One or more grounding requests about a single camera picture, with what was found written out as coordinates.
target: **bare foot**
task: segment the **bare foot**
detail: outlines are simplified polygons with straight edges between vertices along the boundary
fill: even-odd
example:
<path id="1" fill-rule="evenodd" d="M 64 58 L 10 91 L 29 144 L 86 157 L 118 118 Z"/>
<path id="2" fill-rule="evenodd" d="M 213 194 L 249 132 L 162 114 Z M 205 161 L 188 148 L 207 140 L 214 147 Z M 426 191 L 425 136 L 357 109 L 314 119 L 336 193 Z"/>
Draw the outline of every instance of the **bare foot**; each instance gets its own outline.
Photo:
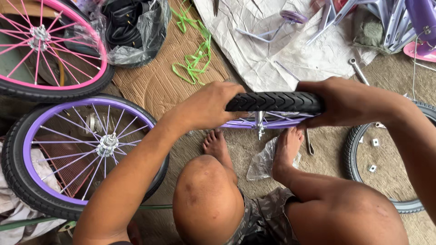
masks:
<path id="1" fill-rule="evenodd" d="M 203 143 L 204 153 L 215 157 L 223 166 L 233 169 L 227 144 L 220 129 L 210 131 Z"/>
<path id="2" fill-rule="evenodd" d="M 300 149 L 304 135 L 296 128 L 285 129 L 277 141 L 276 154 L 272 164 L 272 176 L 274 180 L 282 183 L 286 173 L 293 169 L 293 159 Z"/>

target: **cloth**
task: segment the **cloth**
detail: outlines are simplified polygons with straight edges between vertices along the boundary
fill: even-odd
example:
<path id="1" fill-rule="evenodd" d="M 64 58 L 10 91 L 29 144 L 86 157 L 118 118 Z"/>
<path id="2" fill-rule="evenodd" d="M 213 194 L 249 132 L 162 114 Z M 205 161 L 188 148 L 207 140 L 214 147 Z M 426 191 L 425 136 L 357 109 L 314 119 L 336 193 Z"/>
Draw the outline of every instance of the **cloth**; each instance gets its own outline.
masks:
<path id="1" fill-rule="evenodd" d="M 261 244 L 258 240 L 253 241 L 256 237 L 261 237 L 262 241 L 268 237 L 274 240 L 262 244 L 300 244 L 285 215 L 285 204 L 288 199 L 297 200 L 289 189 L 277 187 L 264 198 L 257 199 L 247 199 L 242 192 L 241 194 L 245 205 L 244 216 L 225 245 Z"/>
<path id="2" fill-rule="evenodd" d="M 331 76 L 350 77 L 348 64 L 356 58 L 369 64 L 377 52 L 352 46 L 352 14 L 338 26 L 330 26 L 312 44 L 306 41 L 318 31 L 323 0 L 220 0 L 218 16 L 214 1 L 194 0 L 206 28 L 244 82 L 255 92 L 293 91 L 298 81 L 279 67 L 280 62 L 300 80 L 321 81 Z M 256 40 L 235 30 L 253 34 L 277 29 L 283 22 L 281 10 L 309 18 L 306 24 L 285 24 L 271 43 Z"/>
<path id="3" fill-rule="evenodd" d="M 393 52 L 383 45 L 385 35 L 382 21 L 363 4 L 358 5 L 355 13 L 353 45 L 370 48 L 384 55 L 392 54 Z"/>
<path id="4" fill-rule="evenodd" d="M 0 153 L 3 144 L 0 142 Z M 39 149 L 31 150 L 32 159 L 44 159 Z M 46 173 L 52 172 L 46 161 L 34 162 L 35 170 L 40 176 L 46 176 Z M 44 180 L 46 184 L 57 191 L 61 191 L 56 182 L 54 175 Z M 43 213 L 31 209 L 27 204 L 22 202 L 13 191 L 7 186 L 3 172 L 0 171 L 0 225 L 12 223 L 14 221 L 33 219 L 43 216 Z M 38 237 L 50 231 L 51 229 L 66 222 L 63 219 L 47 221 L 36 225 L 18 227 L 11 230 L 0 231 L 1 245 L 14 245 L 32 238 Z"/>

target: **hand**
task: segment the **hand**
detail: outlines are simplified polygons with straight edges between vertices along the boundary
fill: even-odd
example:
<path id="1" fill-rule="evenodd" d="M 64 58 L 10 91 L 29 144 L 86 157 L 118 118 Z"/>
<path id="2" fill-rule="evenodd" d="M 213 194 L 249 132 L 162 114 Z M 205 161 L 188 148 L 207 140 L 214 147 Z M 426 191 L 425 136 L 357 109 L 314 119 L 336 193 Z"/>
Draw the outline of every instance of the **hand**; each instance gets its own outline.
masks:
<path id="1" fill-rule="evenodd" d="M 245 93 L 241 85 L 212 82 L 172 108 L 164 117 L 172 117 L 184 127 L 184 131 L 213 129 L 247 114 L 225 111 L 227 103 L 238 93 Z"/>
<path id="2" fill-rule="evenodd" d="M 299 82 L 296 91 L 319 95 L 326 108 L 323 114 L 302 121 L 298 129 L 388 122 L 398 110 L 413 106 L 397 93 L 338 77 L 322 82 Z"/>

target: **plastic bag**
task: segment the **plastic bag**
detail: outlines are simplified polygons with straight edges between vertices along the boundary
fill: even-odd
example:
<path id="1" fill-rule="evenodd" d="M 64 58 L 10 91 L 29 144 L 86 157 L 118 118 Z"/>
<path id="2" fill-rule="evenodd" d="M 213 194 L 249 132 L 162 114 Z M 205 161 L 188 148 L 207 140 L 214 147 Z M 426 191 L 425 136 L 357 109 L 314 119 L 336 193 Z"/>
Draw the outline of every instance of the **plastic bag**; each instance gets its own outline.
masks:
<path id="1" fill-rule="evenodd" d="M 106 47 L 107 62 L 126 68 L 133 68 L 150 63 L 159 52 L 167 36 L 168 23 L 171 20 L 171 10 L 167 0 L 149 1 L 150 10 L 140 15 L 136 28 L 139 30 L 143 46 L 133 48 L 129 46 L 109 47 L 106 38 L 108 19 L 101 13 L 103 4 L 100 4 L 96 11 L 91 14 L 91 26 L 100 36 Z"/>
<path id="2" fill-rule="evenodd" d="M 274 137 L 265 144 L 265 148 L 252 159 L 248 167 L 247 180 L 261 180 L 271 177 L 273 168 L 274 154 L 276 153 L 276 144 L 279 137 Z M 294 158 L 292 166 L 298 169 L 301 154 L 298 152 Z"/>

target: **pink rim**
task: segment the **pink rim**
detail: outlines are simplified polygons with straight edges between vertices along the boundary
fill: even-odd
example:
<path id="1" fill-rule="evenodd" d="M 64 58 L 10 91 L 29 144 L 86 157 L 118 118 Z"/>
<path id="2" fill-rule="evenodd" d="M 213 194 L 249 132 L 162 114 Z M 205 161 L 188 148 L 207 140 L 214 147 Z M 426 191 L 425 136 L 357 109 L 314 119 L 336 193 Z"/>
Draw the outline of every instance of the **pink rim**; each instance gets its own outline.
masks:
<path id="1" fill-rule="evenodd" d="M 100 77 L 103 76 L 104 72 L 106 71 L 106 67 L 107 67 L 106 50 L 105 50 L 105 48 L 103 46 L 103 43 L 100 40 L 98 34 L 88 24 L 88 22 L 86 22 L 83 18 L 81 18 L 77 13 L 75 13 L 69 7 L 67 7 L 64 4 L 58 2 L 57 0 L 43 0 L 43 2 L 41 2 L 41 5 L 43 3 L 44 3 L 44 5 L 47 5 L 47 6 L 53 8 L 55 10 L 63 11 L 62 15 L 67 16 L 68 18 L 70 18 L 71 20 L 76 22 L 77 24 L 79 24 L 79 25 L 81 25 L 81 26 L 86 28 L 88 33 L 93 37 L 94 41 L 97 42 L 98 52 L 101 54 L 100 55 L 101 66 L 100 66 L 99 72 L 96 75 L 94 75 L 94 77 L 92 79 L 90 79 L 90 80 L 88 80 L 86 82 L 82 82 L 82 83 L 76 84 L 76 85 L 62 86 L 62 87 L 48 86 L 48 85 L 35 85 L 35 84 L 27 83 L 27 82 L 18 81 L 18 80 L 12 79 L 12 78 L 8 78 L 8 77 L 6 77 L 4 75 L 1 75 L 1 74 L 0 74 L 0 79 L 8 81 L 8 82 L 15 83 L 15 84 L 19 84 L 19 85 L 22 85 L 22 86 L 26 86 L 26 87 L 32 87 L 32 88 L 38 88 L 38 89 L 46 89 L 46 90 L 70 90 L 70 89 L 76 89 L 76 88 L 83 88 L 85 86 L 88 86 L 88 85 L 94 83 Z"/>

